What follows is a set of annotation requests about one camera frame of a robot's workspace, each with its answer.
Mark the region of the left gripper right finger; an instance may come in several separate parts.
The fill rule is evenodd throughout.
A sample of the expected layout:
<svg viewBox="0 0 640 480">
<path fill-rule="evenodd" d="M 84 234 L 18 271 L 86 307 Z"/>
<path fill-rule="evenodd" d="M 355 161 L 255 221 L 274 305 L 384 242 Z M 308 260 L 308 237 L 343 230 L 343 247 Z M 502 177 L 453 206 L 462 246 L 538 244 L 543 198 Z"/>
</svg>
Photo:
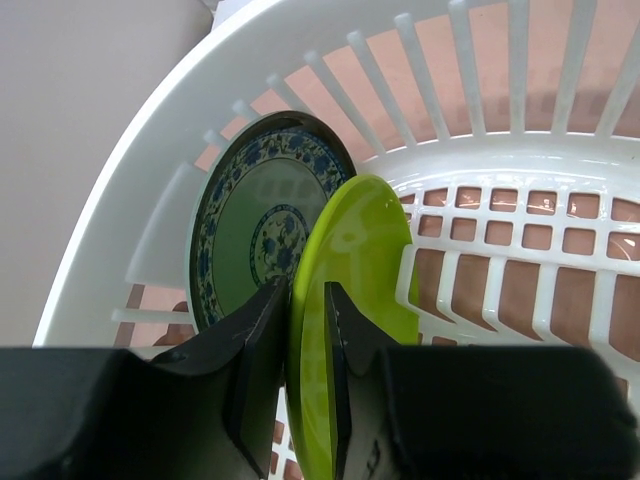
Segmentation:
<svg viewBox="0 0 640 480">
<path fill-rule="evenodd" d="M 367 479 L 630 479 L 638 422 L 590 350 L 393 344 L 353 382 L 373 401 L 346 472 Z"/>
</svg>

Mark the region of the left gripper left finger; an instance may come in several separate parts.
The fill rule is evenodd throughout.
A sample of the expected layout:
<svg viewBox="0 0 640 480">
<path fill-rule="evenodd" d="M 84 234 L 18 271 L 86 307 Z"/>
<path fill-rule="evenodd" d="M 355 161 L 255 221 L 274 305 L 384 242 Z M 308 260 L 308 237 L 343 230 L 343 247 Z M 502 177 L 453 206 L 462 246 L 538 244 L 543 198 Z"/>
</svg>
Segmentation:
<svg viewBox="0 0 640 480">
<path fill-rule="evenodd" d="M 1 352 L 5 479 L 264 479 L 289 283 L 151 360 L 127 349 Z"/>
</svg>

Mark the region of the lime green plate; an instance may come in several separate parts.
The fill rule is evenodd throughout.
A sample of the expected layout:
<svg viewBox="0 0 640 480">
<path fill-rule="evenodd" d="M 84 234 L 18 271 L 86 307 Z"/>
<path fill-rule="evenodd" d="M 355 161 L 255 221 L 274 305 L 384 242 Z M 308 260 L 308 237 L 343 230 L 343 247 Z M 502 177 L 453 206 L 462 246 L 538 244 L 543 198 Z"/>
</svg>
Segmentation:
<svg viewBox="0 0 640 480">
<path fill-rule="evenodd" d="M 321 212 L 293 282 L 285 363 L 289 427 L 306 479 L 367 479 L 347 454 L 373 401 L 353 382 L 372 373 L 377 351 L 418 339 L 415 313 L 395 299 L 411 243 L 401 203 L 375 175 L 338 188 Z"/>
</svg>

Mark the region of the blue patterned plate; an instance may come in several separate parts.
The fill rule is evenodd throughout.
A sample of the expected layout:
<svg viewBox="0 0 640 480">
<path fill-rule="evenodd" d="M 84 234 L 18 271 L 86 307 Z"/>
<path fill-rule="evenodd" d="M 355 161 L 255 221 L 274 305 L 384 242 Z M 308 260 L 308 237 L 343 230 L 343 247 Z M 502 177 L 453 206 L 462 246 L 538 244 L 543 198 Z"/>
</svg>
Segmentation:
<svg viewBox="0 0 640 480">
<path fill-rule="evenodd" d="M 321 212 L 355 174 L 338 135 L 308 113 L 271 113 L 241 130 L 216 158 L 190 220 L 185 273 L 196 330 L 271 278 L 292 279 Z"/>
</svg>

